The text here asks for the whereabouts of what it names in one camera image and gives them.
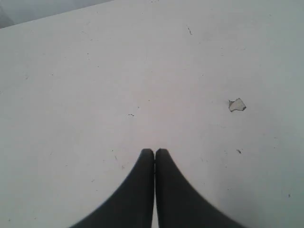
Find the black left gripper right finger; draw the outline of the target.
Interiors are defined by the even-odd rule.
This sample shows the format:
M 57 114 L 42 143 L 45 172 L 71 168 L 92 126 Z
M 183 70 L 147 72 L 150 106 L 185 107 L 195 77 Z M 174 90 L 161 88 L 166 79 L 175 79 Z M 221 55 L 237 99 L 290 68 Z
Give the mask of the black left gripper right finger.
M 160 228 L 242 227 L 190 185 L 166 149 L 155 154 L 155 187 Z

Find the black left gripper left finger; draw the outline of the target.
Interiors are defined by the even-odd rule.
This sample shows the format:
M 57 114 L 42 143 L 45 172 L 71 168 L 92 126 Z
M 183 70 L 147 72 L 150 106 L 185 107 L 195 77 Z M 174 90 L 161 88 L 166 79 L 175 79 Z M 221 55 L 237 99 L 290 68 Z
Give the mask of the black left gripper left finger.
M 143 149 L 117 190 L 73 228 L 150 228 L 154 206 L 154 153 Z

